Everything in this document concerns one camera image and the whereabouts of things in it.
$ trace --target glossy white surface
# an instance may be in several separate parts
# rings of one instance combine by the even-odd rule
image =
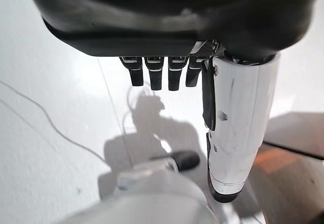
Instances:
[[[324,111],[323,7],[319,0],[305,40],[282,52],[273,115],[292,109]],[[42,105],[62,133],[109,165],[62,138],[39,107],[0,85],[0,223],[51,223],[90,206],[100,200],[98,182],[105,196],[114,188],[116,172],[129,168],[131,161],[165,152],[162,145],[199,151],[201,166],[187,175],[206,191],[200,80],[196,88],[184,88],[183,76],[180,91],[169,92],[164,73],[163,90],[156,93],[160,100],[140,98],[135,120],[145,127],[135,130],[127,106],[129,74],[117,59],[100,58],[102,73],[97,58],[46,30],[32,0],[0,0],[0,13],[0,80]],[[132,107],[142,91],[148,90],[131,90]],[[161,112],[160,101],[165,107]],[[128,134],[122,137],[125,114]],[[215,204],[213,210],[225,223],[238,220],[232,205]]]
[[[214,189],[241,191],[262,143],[269,119],[279,55],[260,66],[213,59],[216,129],[210,131],[209,168]]]

